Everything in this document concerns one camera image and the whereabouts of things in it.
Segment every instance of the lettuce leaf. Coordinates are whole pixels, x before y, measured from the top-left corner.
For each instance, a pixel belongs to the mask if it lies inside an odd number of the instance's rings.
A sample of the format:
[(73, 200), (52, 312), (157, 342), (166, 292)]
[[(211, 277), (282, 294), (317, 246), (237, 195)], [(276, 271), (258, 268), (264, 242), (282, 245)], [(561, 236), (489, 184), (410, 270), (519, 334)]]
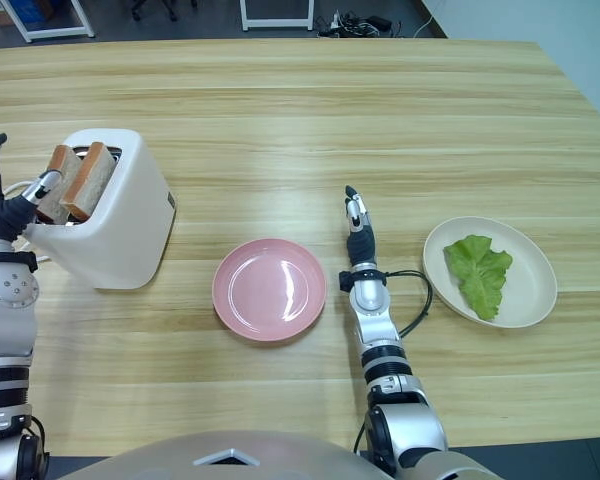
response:
[(460, 291), (482, 320), (492, 320), (502, 302), (501, 289), (513, 258), (491, 250), (491, 239), (469, 235), (444, 248), (447, 265), (460, 280)]

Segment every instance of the white wall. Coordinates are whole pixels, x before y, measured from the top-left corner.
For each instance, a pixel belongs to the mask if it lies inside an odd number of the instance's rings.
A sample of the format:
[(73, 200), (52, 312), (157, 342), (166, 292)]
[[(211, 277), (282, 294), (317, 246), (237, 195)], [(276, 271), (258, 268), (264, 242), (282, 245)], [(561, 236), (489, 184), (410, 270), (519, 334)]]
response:
[(600, 112), (600, 0), (423, 0), (449, 38), (536, 42)]

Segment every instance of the wooden table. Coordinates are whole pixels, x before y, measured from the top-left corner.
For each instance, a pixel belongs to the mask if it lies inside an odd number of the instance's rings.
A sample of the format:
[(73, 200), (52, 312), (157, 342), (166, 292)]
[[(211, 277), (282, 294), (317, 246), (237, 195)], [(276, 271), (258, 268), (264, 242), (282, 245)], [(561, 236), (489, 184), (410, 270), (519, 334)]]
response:
[[(600, 116), (538, 47), (441, 40), (102, 43), (0, 50), (5, 185), (89, 127), (139, 131), (179, 203), (137, 291), (38, 279), (31, 403), (56, 455), (112, 455), (211, 429), (303, 432), (350, 447), (366, 409), (347, 297), (343, 186), (372, 209), (382, 269), (417, 268), (441, 221), (528, 234), (559, 282), (553, 313), (486, 328), (440, 301), (408, 337), (451, 445), (600, 436)], [(329, 277), (308, 334), (259, 345), (211, 303), (219, 261), (284, 237)], [(393, 318), (422, 306), (390, 284)]]

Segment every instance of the floor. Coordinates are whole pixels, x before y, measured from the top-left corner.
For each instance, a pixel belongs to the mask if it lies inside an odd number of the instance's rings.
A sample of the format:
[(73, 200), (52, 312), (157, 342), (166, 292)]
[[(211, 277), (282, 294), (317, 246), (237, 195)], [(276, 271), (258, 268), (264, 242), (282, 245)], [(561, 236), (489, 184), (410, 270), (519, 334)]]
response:
[[(241, 30), (238, 0), (199, 0), (191, 8), (189, 0), (178, 0), (180, 16), (171, 22), (161, 2), (148, 1), (140, 10), (139, 22), (131, 18), (131, 0), (90, 0), (82, 2), (96, 31), (96, 37), (72, 37), (40, 40), (34, 45), (55, 43), (90, 43), (126, 40), (166, 40), (186, 38), (283, 38), (313, 37), (316, 31), (304, 29)], [(249, 16), (302, 17), (306, 15), (306, 0), (248, 0)], [(354, 11), (361, 17), (377, 15), (394, 22), (398, 36), (411, 37), (426, 21), (417, 13), (410, 0), (317, 0), (315, 25), (329, 21), (336, 9)], [(65, 2), (46, 25), (27, 25), (29, 29), (58, 28), (76, 25), (70, 3)], [(420, 37), (432, 37), (424, 28)], [(0, 27), (0, 48), (20, 47), (25, 42), (15, 27)], [(600, 480), (600, 438), (526, 445), (470, 447), (458, 449), (508, 480)], [(47, 478), (54, 480), (86, 467), (102, 458), (53, 458)]]
[[(158, 0), (149, 0), (140, 9), (139, 22), (131, 18), (131, 0), (90, 0), (81, 4), (89, 17), (96, 37), (86, 36), (63, 39), (36, 40), (35, 45), (55, 43), (114, 42), (124, 40), (168, 40), (186, 38), (303, 38), (315, 37), (317, 30), (302, 28), (251, 29), (243, 32), (238, 0), (199, 0), (198, 8), (191, 8), (189, 0), (177, 0), (177, 22), (171, 22), (166, 9)], [(249, 18), (301, 18), (307, 16), (307, 0), (247, 0)], [(322, 19), (330, 22), (334, 12), (354, 11), (360, 17), (377, 15), (391, 20), (398, 26), (399, 36), (411, 37), (424, 23), (409, 0), (317, 0), (315, 2), (315, 26)], [(27, 24), (29, 30), (60, 28), (79, 25), (72, 13), (71, 3), (65, 1), (46, 25)], [(431, 37), (424, 28), (419, 37)], [(0, 27), (0, 48), (26, 45), (13, 26)]]

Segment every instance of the toast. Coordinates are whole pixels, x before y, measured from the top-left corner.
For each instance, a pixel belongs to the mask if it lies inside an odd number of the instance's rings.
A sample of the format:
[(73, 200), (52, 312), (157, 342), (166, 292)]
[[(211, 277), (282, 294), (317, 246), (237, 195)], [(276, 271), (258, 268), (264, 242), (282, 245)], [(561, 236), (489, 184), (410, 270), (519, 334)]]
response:
[(67, 222), (69, 210), (60, 204), (60, 199), (73, 183), (81, 165), (81, 160), (71, 147), (58, 145), (55, 148), (47, 169), (60, 171), (62, 182), (45, 195), (38, 205), (36, 214), (41, 221), (55, 225), (64, 225)]
[(60, 204), (82, 222), (89, 220), (102, 196), (116, 162), (104, 143), (93, 142), (73, 183)]

